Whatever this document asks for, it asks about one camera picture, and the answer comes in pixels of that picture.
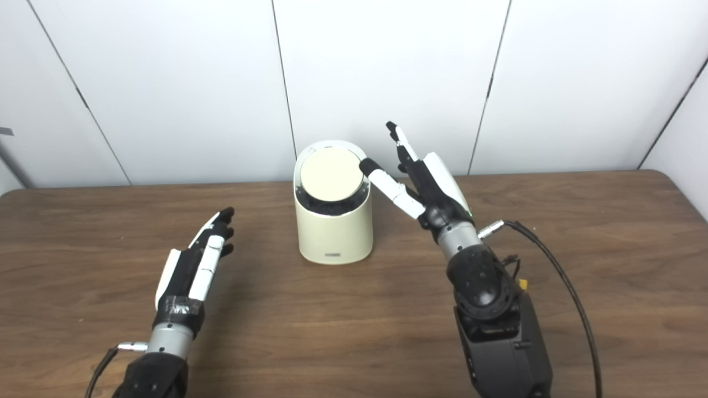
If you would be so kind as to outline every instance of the wood grain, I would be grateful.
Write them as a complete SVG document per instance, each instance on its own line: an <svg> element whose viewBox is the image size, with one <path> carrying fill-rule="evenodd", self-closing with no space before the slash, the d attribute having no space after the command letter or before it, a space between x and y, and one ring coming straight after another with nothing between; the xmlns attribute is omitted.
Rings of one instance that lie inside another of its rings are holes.
<svg viewBox="0 0 708 398"><path fill-rule="evenodd" d="M600 347L607 397L708 391L708 225L654 171L459 178L479 225L520 220L564 265ZM0 199L0 396L79 397L105 350L145 340L168 250L233 205L236 251L219 265L190 356L190 396L475 397L445 260L382 196L364 261L297 251L289 183L15 191ZM578 315L552 267L512 231L555 397L592 397ZM133 354L106 370L109 397Z"/></svg>

